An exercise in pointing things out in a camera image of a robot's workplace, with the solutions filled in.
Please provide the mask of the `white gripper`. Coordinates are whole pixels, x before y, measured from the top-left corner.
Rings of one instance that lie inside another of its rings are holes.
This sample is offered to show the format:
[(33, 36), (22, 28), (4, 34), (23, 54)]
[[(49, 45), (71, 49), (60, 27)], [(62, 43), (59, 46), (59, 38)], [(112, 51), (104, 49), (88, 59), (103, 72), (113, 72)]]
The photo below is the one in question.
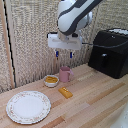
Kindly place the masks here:
[[(80, 50), (82, 47), (82, 37), (78, 33), (73, 33), (69, 36), (65, 36), (60, 32), (49, 33), (47, 38), (50, 48)], [(55, 50), (55, 56), (56, 58), (59, 57), (59, 50)], [(70, 51), (70, 59), (71, 58), (73, 58), (72, 51)]]

